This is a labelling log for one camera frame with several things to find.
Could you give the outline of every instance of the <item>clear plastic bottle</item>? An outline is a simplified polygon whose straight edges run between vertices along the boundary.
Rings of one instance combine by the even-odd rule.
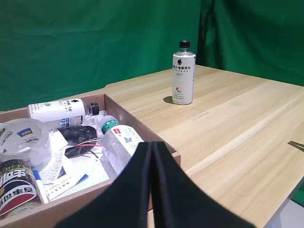
[[[105,116],[100,124],[106,156],[118,175],[133,156],[138,143],[143,140],[132,127],[121,125],[111,115]]]
[[[190,50],[190,42],[180,42],[180,50],[173,54],[172,101],[178,105],[188,105],[193,101],[195,54]]]
[[[80,125],[86,117],[99,114],[98,103],[86,104],[81,99],[52,101],[28,106],[29,118],[45,122],[49,131]]]

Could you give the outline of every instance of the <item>cardboard box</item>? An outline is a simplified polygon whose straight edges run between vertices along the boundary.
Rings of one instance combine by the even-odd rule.
[[[121,124],[133,127],[144,141],[163,141],[162,138],[106,94],[96,94],[80,98],[86,103],[97,102],[100,106],[100,110],[106,110],[108,115],[113,115]],[[26,108],[0,113],[0,123],[18,118],[28,118]],[[168,143],[166,144],[174,159],[180,164],[180,154]],[[0,220],[0,227],[54,227],[58,221],[73,214],[95,199],[112,183],[112,181],[113,179],[109,179],[90,188],[25,211],[19,215]]]

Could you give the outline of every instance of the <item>black bottle cap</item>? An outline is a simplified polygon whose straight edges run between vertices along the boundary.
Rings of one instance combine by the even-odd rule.
[[[99,105],[97,103],[91,103],[92,107],[92,115],[98,115],[99,114]]]
[[[190,41],[187,40],[180,41],[180,48],[190,48]]]

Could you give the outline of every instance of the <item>green backdrop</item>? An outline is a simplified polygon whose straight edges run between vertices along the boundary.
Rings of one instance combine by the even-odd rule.
[[[304,86],[304,1],[202,0],[197,63]]]
[[[171,68],[200,0],[0,0],[0,111]]]

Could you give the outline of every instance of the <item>metal tool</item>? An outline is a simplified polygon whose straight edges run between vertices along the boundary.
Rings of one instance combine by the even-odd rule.
[[[300,144],[294,141],[290,141],[288,144],[304,152],[304,144]]]

